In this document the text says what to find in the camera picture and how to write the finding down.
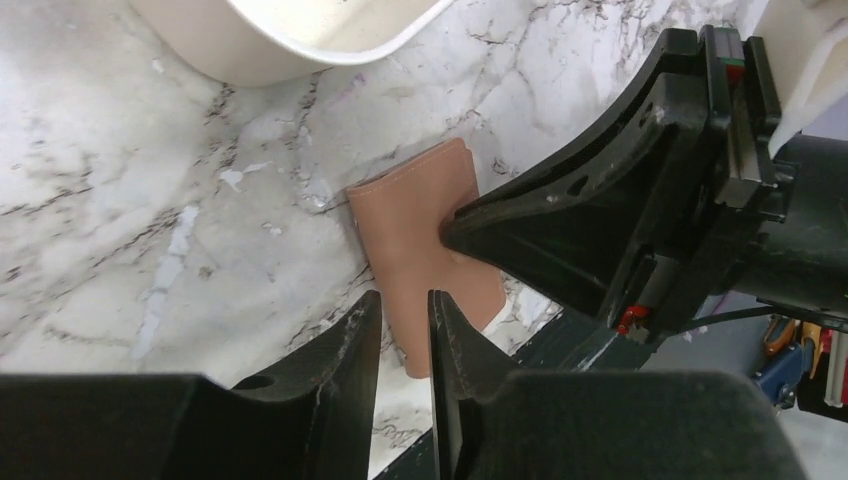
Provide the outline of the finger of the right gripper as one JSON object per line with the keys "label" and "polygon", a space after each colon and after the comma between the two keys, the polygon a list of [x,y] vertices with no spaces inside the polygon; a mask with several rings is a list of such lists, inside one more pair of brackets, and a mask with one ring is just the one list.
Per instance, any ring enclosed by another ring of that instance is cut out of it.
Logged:
{"label": "finger of the right gripper", "polygon": [[639,267],[693,246],[718,121],[716,29],[666,29],[591,125],[461,208],[442,242],[614,325]]}

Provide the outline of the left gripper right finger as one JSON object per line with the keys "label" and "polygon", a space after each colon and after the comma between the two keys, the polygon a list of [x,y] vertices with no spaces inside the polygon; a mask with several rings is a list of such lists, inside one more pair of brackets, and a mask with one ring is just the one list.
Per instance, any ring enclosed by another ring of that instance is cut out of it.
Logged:
{"label": "left gripper right finger", "polygon": [[802,479],[755,385],[721,372],[527,368],[428,294],[440,479]]}

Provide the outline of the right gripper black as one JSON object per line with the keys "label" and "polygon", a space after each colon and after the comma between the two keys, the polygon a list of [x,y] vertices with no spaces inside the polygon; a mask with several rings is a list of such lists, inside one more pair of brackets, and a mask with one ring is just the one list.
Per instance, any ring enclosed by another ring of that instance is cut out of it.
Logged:
{"label": "right gripper black", "polygon": [[776,153],[768,143],[782,119],[763,39],[704,40],[709,95],[730,120],[707,148],[699,195],[704,226],[655,312],[659,332],[699,325],[707,296],[734,290],[769,313],[843,332],[847,328],[847,144],[794,134]]}

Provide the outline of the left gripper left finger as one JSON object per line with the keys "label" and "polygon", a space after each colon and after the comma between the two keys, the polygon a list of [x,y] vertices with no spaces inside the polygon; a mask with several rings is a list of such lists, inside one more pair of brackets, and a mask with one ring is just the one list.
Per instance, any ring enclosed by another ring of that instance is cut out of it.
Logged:
{"label": "left gripper left finger", "polygon": [[199,374],[1,378],[5,479],[363,479],[381,298],[224,388]]}

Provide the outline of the brown leather card holder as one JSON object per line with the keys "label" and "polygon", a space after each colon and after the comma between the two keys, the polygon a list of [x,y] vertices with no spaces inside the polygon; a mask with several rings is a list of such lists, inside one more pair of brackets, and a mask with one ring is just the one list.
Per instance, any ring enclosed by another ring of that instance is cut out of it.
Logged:
{"label": "brown leather card holder", "polygon": [[405,371],[426,378],[429,291],[447,292],[477,330],[506,303],[496,267],[441,242],[455,212],[479,196],[472,153],[462,139],[449,139],[345,194]]}

